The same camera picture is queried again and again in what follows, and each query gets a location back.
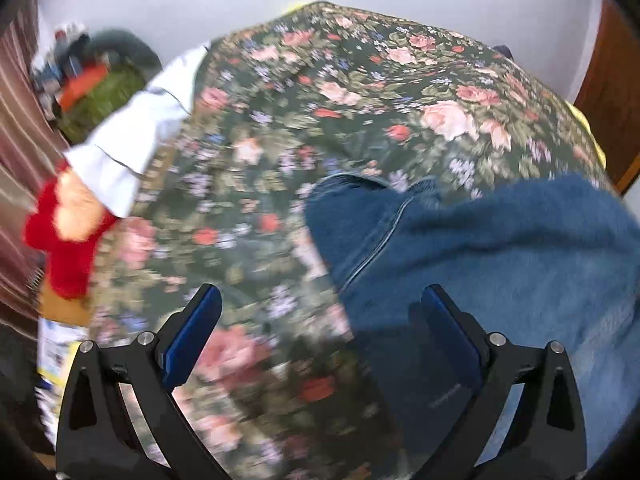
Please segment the blue gripper pad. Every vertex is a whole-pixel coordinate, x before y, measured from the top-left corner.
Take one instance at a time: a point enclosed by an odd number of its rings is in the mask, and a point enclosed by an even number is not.
[[[453,317],[444,300],[430,286],[420,298],[420,308],[412,309],[412,324],[422,326],[446,360],[462,386],[473,392],[482,387],[482,367],[478,349]]]
[[[165,327],[170,333],[177,332],[172,340],[169,339],[166,350],[157,354],[158,364],[162,368],[162,385],[169,393],[189,378],[221,314],[220,291],[213,285],[204,284],[184,310],[173,314],[162,327],[161,332]],[[181,327],[175,326],[176,321],[172,323],[174,316],[177,321],[182,321]],[[170,338],[170,333],[165,335],[161,332],[159,336]]]

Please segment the stuffed animal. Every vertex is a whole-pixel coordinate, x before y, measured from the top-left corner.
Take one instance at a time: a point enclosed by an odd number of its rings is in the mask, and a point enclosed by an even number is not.
[[[47,253],[45,280],[66,300],[86,295],[96,245],[118,221],[64,162],[24,227],[25,243]]]

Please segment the floral bedspread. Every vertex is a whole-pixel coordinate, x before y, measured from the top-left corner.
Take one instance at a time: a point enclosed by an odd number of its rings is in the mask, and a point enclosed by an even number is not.
[[[98,343],[158,329],[213,283],[222,320],[174,397],[233,478],[409,475],[420,463],[353,349],[305,198],[339,171],[398,190],[433,174],[448,203],[570,171],[608,187],[590,138],[562,99],[487,46],[325,2],[215,41],[195,95],[132,218],[97,255]]]

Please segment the blue jeans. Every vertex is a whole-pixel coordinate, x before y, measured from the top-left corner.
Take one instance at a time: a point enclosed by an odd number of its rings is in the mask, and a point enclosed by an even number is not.
[[[590,463],[638,400],[640,374],[631,370],[640,362],[640,228],[619,199],[581,177],[522,181],[444,207],[435,180],[397,192],[383,180],[337,174],[315,186],[305,215],[358,351],[420,460],[470,397],[464,388],[446,397],[446,359],[411,322],[431,283],[514,344],[564,344]],[[485,457],[499,448],[516,404],[508,402]]]

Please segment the striped curtain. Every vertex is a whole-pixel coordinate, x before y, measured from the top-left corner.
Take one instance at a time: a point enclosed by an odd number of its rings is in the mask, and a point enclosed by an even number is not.
[[[37,312],[28,283],[43,256],[24,245],[22,226],[66,148],[31,89],[37,33],[37,2],[27,0],[0,38],[0,323],[32,339]]]

